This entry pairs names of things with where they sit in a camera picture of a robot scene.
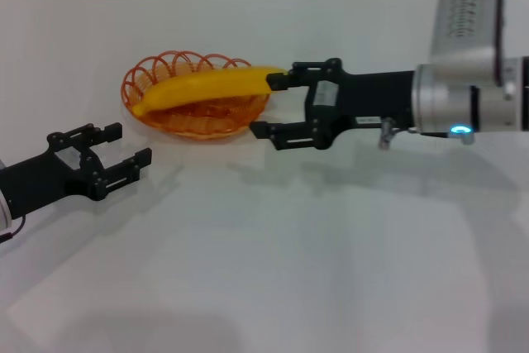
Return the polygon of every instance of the blue led light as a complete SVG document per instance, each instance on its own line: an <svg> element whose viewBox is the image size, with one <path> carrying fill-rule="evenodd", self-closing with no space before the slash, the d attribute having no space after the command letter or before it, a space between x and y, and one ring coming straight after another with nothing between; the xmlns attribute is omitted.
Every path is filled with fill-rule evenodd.
<svg viewBox="0 0 529 353"><path fill-rule="evenodd" d="M452 131L454 134L470 134L472 129L467 126L453 126L450 131Z"/></svg>

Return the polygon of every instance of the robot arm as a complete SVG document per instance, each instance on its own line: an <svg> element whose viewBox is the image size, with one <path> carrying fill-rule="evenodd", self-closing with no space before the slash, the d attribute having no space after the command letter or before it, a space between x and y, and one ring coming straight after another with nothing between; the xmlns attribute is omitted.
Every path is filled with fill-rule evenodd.
<svg viewBox="0 0 529 353"><path fill-rule="evenodd" d="M474 141L480 131L529 130L529 57L503 60L503 0L439 0L430 64L352 75L339 59L271 74L272 90L308 86L305 122L254 122L277 150L329 148L343 131L379 128L379 147L400 131Z"/></svg>
<svg viewBox="0 0 529 353"><path fill-rule="evenodd" d="M0 231L12 225L12 219L71 195L94 201L137 181L140 169L150 165L152 151L145 148L131 158L105 169L91 146L122 138L122 125L114 123L103 130L92 124L76 130L48 135L48 150L42 155L0 169ZM78 165L72 166L59 156L73 151ZM0 236L0 243L15 233Z"/></svg>

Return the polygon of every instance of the plastic basket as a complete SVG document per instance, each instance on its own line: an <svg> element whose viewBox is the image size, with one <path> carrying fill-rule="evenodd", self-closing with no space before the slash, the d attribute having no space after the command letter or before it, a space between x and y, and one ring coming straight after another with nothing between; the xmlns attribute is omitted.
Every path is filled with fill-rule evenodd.
<svg viewBox="0 0 529 353"><path fill-rule="evenodd" d="M128 111L154 84L181 74L203 70L250 66L239 59L224 55L200 55L192 51L167 51L148 57L129 70L122 83L122 101ZM149 112L137 119L147 126L194 140L215 140L233 136L248 128L265 109L269 95L222 98L161 112Z"/></svg>

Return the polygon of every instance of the white table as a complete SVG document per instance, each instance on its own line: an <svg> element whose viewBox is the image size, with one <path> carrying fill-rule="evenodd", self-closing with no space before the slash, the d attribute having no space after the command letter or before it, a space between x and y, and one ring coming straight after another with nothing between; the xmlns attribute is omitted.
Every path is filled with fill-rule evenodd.
<svg viewBox="0 0 529 353"><path fill-rule="evenodd" d="M528 2L508 0L508 55L529 54ZM125 72L164 50L414 69L434 8L0 0L4 162L87 122L123 123L103 154L154 151L139 183L32 213L0 247L0 351L526 353L529 135L470 148L403 135L382 153L376 131L349 131L327 151L276 152L250 135L179 141L120 102ZM300 119L303 90L269 108L264 118Z"/></svg>

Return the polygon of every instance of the yellow banana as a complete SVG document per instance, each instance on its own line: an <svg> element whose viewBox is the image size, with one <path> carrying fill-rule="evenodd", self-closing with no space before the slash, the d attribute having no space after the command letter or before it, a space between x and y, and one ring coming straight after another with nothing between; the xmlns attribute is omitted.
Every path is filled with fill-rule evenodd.
<svg viewBox="0 0 529 353"><path fill-rule="evenodd" d="M155 84L132 112L143 117L151 111L162 111L208 99L270 94L266 76L286 74L280 68L251 66L248 68L215 69L184 74Z"/></svg>

